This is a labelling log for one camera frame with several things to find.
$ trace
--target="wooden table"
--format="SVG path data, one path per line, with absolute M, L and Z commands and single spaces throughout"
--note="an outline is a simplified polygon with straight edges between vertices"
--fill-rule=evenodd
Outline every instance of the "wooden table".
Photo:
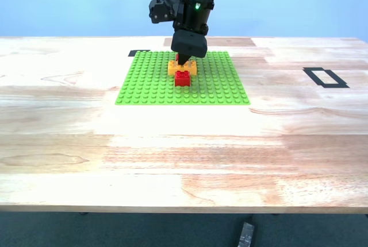
M 170 42 L 0 38 L 0 210 L 368 213 L 368 44 L 209 37 L 251 106 L 115 106 Z

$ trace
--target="blue backdrop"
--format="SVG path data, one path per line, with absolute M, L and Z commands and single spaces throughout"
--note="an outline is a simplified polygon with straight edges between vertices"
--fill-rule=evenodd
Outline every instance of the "blue backdrop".
M 0 0 L 3 36 L 171 35 L 151 24 L 150 0 Z M 368 41 L 368 0 L 215 0 L 212 36 L 359 37 Z

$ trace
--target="black tape marking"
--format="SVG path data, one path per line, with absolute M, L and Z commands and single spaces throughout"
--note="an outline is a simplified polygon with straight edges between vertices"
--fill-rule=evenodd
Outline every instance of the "black tape marking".
M 335 74 L 331 70 L 325 70 L 321 67 L 305 67 L 303 71 L 317 84 L 322 86 L 323 88 L 350 88 L 345 81 L 343 81 L 337 74 Z M 322 80 L 316 76 L 313 71 L 325 71 L 327 75 L 329 75 L 332 79 L 337 83 L 324 83 Z
M 137 52 L 149 52 L 150 50 L 131 50 L 128 56 L 135 56 Z

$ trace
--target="dark carpet floor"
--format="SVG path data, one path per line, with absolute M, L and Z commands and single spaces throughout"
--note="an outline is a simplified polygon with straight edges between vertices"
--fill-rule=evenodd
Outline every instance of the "dark carpet floor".
M 233 247 L 247 214 L 0 213 L 1 247 Z M 255 247 L 367 247 L 365 215 L 258 214 Z

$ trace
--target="yellow lego brick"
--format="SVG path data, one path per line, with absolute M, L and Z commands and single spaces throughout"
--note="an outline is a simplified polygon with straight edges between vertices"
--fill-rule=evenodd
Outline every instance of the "yellow lego brick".
M 177 61 L 170 60 L 167 66 L 169 76 L 175 75 L 176 71 L 188 71 L 191 75 L 197 75 L 197 63 L 195 60 L 188 60 L 184 65 L 179 65 Z

